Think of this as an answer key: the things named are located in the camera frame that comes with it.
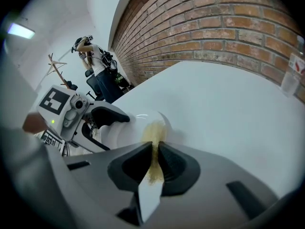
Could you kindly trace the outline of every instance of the brick wall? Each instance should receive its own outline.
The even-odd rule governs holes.
[[[130,0],[112,48],[134,85],[182,60],[280,84],[301,34],[280,0]],[[305,80],[296,95],[305,102]]]

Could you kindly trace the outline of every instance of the ceiling light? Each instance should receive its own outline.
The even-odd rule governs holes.
[[[22,25],[18,25],[15,23],[12,23],[8,30],[8,34],[13,34],[17,36],[22,36],[28,39],[31,39],[33,35],[35,34],[35,31],[32,31]]]

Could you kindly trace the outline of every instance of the vr headset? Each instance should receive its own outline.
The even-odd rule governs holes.
[[[71,53],[77,51],[76,48],[77,48],[78,44],[80,44],[81,39],[82,39],[82,37],[80,37],[79,39],[76,40],[76,42],[74,43],[74,45],[73,45],[72,48],[71,48]],[[92,40],[93,40],[93,36],[92,36],[92,35],[89,35],[89,36],[87,36],[87,40],[86,40],[85,43],[89,43],[89,42],[91,42]]]

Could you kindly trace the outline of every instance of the person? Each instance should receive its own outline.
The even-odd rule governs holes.
[[[87,37],[79,38],[76,40],[74,46],[79,52],[82,64],[86,70],[89,70],[90,68],[93,69],[94,75],[105,100],[112,104],[114,101],[123,96],[123,92],[114,82],[114,79],[106,69],[106,66],[101,62],[102,56],[99,46],[86,41]],[[87,56],[88,62],[85,61],[84,55]]]

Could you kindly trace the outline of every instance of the transparent container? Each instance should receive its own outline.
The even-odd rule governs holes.
[[[298,47],[290,56],[289,66],[281,84],[281,90],[286,96],[295,94],[297,87],[300,84],[302,74],[304,73],[304,39],[297,37]]]

